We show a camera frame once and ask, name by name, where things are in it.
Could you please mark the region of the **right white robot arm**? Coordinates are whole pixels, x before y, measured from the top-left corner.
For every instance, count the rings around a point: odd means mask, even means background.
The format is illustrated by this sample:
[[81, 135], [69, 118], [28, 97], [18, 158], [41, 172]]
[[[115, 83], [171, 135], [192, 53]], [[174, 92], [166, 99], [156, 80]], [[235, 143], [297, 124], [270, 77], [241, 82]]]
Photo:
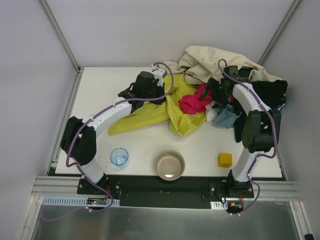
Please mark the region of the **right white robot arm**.
[[226, 181], [217, 185], [214, 192], [221, 198], [253, 198], [251, 173], [262, 157], [267, 157], [270, 150], [277, 150], [281, 113], [268, 107], [248, 82], [230, 79], [219, 82], [211, 77], [200, 95], [201, 98], [206, 96], [220, 107], [233, 96], [246, 114], [241, 133], [242, 153]]

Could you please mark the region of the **yellow-green cloth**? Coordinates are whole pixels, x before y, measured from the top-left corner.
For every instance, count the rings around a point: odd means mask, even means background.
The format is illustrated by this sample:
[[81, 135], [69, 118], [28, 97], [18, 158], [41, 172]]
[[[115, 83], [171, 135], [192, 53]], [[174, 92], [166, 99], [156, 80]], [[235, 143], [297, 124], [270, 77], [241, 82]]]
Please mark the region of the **yellow-green cloth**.
[[185, 136], [195, 131], [206, 121], [205, 112], [184, 114], [178, 100], [185, 95], [193, 95], [197, 88], [198, 86], [186, 83], [184, 74], [176, 74], [174, 76], [173, 90], [166, 96], [164, 103], [156, 105], [145, 102], [143, 107], [134, 113], [113, 123], [108, 129], [108, 134], [112, 136], [166, 120], [169, 120], [169, 129], [180, 136]]

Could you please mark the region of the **beige cloth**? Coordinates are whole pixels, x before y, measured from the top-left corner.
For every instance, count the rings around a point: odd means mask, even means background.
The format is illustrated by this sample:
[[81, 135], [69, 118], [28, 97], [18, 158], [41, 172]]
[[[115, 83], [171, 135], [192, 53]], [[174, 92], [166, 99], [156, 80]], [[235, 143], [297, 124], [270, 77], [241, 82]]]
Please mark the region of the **beige cloth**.
[[220, 59], [226, 60], [228, 66], [237, 66], [238, 70], [250, 69], [249, 79], [252, 82], [274, 82], [280, 77], [268, 74], [265, 68], [246, 56], [210, 46], [191, 45], [184, 50], [179, 62], [166, 61], [174, 74], [185, 74], [188, 85], [206, 83], [209, 78], [220, 80], [223, 76], [218, 67]]

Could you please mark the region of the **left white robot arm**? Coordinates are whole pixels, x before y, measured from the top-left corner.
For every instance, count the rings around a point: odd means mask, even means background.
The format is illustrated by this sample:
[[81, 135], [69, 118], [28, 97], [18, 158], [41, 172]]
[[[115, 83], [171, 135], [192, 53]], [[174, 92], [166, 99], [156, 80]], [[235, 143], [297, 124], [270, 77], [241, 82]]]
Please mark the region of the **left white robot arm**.
[[93, 183], [97, 184], [104, 177], [104, 172], [95, 160], [97, 137], [116, 121], [141, 108], [144, 102], [162, 104], [166, 100], [166, 75], [167, 71], [163, 68], [155, 68], [151, 72], [141, 71], [135, 82], [121, 91], [106, 109], [83, 118], [73, 116], [68, 119], [60, 148]]

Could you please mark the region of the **black cloth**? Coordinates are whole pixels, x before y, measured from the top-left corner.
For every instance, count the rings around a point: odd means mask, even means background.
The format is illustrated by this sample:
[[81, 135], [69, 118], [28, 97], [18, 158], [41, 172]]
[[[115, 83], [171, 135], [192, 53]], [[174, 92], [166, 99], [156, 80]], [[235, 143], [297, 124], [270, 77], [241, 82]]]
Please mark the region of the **black cloth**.
[[[260, 97], [260, 99], [269, 106], [272, 110], [274, 107], [286, 103], [285, 94], [288, 88], [288, 82], [285, 80], [277, 79], [276, 81], [257, 81], [249, 80], [252, 84], [254, 91]], [[242, 140], [242, 131], [245, 126], [247, 115], [244, 109], [241, 107], [238, 100], [234, 100], [232, 103], [234, 111], [241, 116], [234, 123], [234, 135], [237, 143]]]

